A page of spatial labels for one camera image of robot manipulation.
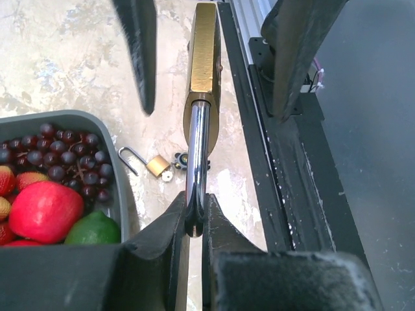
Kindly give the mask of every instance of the padlock body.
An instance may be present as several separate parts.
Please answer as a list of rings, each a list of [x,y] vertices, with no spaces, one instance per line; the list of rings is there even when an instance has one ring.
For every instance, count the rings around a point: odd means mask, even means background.
[[[160,177],[161,173],[170,167],[170,163],[166,161],[161,155],[154,157],[146,165],[147,169],[156,177]]]

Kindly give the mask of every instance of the plastic container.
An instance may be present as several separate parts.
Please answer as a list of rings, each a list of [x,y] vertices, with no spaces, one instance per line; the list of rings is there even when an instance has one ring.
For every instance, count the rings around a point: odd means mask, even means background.
[[[36,134],[43,123],[55,124],[60,128],[74,131],[88,131],[98,135],[102,142],[102,149],[111,157],[115,182],[109,188],[112,202],[109,204],[95,203],[94,210],[102,210],[107,216],[114,219],[121,228],[121,241],[128,240],[130,234],[128,222],[127,189],[130,186],[125,170],[117,156],[110,133],[98,118],[78,110],[60,110],[31,115],[22,115],[0,119],[0,142]]]

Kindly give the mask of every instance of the fruit bowl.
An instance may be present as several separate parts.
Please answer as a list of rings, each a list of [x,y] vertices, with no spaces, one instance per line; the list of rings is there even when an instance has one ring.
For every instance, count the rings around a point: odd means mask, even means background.
[[[114,182],[108,188],[112,197],[111,202],[100,203],[96,201],[93,211],[103,211],[105,215],[114,219],[121,228],[121,241],[128,240],[130,234],[126,193],[128,178],[119,162],[110,133],[98,118],[78,110],[60,110],[4,118],[0,119],[0,142],[38,133],[41,124],[45,123],[55,124],[60,128],[73,131],[87,131],[98,136],[101,141],[101,150],[110,156]]]

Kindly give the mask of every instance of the small padlock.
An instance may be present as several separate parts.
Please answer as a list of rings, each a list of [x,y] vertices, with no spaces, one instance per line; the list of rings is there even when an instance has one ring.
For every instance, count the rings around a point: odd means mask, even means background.
[[[170,181],[172,176],[171,172],[168,172],[168,169],[170,168],[170,163],[167,162],[166,159],[164,159],[161,155],[155,156],[153,159],[151,159],[149,162],[145,161],[134,149],[130,147],[122,147],[118,150],[118,157],[120,160],[135,174],[138,176],[138,172],[130,165],[130,163],[123,157],[122,153],[123,151],[128,150],[132,154],[134,154],[137,159],[139,159],[147,168],[147,170],[150,171],[151,174],[153,174],[155,177],[163,177],[163,181]]]

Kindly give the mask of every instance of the lime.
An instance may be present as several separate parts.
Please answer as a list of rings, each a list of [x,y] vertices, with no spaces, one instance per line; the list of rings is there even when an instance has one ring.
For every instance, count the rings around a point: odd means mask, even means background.
[[[121,242],[118,224],[102,211],[79,220],[68,233],[65,244],[112,244]]]

